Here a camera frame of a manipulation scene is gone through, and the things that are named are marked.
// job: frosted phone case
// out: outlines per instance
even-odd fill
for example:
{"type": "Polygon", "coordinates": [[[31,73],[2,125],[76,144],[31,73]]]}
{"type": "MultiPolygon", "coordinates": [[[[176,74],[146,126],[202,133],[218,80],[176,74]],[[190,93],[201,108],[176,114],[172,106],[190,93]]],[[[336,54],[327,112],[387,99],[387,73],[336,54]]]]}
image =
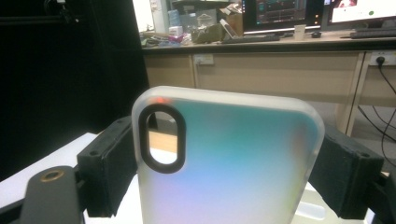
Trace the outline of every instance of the frosted phone case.
{"type": "Polygon", "coordinates": [[[300,100],[174,87],[143,93],[132,120],[145,224],[290,223],[324,134],[300,100]],[[149,153],[155,111],[181,126],[174,163],[149,153]]]}

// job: camera cutout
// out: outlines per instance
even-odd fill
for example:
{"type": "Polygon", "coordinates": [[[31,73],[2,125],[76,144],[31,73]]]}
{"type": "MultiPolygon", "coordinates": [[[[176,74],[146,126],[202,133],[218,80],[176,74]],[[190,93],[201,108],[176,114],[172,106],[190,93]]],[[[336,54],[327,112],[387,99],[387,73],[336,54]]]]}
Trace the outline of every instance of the camera cutout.
{"type": "Polygon", "coordinates": [[[139,132],[141,155],[147,166],[163,174],[181,169],[186,154],[186,124],[177,110],[170,105],[147,106],[139,116],[139,132]],[[172,140],[167,143],[161,140],[167,137],[172,140]],[[161,156],[172,151],[176,152],[173,160],[164,160],[161,156]]]}
{"type": "Polygon", "coordinates": [[[157,162],[170,164],[177,160],[177,122],[165,112],[148,116],[148,145],[151,156],[157,162]]]}

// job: red light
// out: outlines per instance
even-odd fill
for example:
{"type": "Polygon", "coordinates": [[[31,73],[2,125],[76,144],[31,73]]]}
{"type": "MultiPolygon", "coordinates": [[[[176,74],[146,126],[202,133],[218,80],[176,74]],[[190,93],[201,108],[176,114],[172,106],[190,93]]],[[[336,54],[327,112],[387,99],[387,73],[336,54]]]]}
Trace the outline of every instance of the red light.
{"type": "Polygon", "coordinates": [[[157,104],[169,103],[169,99],[165,99],[165,98],[163,98],[163,97],[157,97],[157,98],[155,99],[155,101],[156,101],[157,104]]]}

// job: keyboard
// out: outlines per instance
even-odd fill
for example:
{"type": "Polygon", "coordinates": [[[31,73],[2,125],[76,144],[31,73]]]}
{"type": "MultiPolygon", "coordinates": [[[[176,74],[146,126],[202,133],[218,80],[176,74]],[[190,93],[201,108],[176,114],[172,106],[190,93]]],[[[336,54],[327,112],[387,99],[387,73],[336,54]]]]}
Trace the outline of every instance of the keyboard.
{"type": "Polygon", "coordinates": [[[269,42],[269,41],[279,41],[279,36],[277,35],[265,35],[265,36],[245,36],[235,39],[223,40],[221,44],[245,44],[245,43],[256,43],[256,42],[269,42]]]}
{"type": "Polygon", "coordinates": [[[396,29],[369,29],[359,30],[355,33],[350,34],[351,39],[363,39],[363,38],[379,38],[379,37],[396,37],[396,29]]]}

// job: cabinet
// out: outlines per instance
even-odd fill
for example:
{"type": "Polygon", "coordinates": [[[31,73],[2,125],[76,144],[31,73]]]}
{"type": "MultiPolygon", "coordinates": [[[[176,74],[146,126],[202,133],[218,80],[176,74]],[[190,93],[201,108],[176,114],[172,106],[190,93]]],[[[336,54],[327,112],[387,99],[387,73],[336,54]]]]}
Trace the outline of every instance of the cabinet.
{"type": "MultiPolygon", "coordinates": [[[[193,54],[145,56],[150,87],[170,85],[216,91],[287,96],[335,103],[337,128],[351,134],[357,106],[396,106],[370,51],[213,53],[214,64],[193,54]]],[[[384,67],[396,86],[396,67],[384,67]]]]}

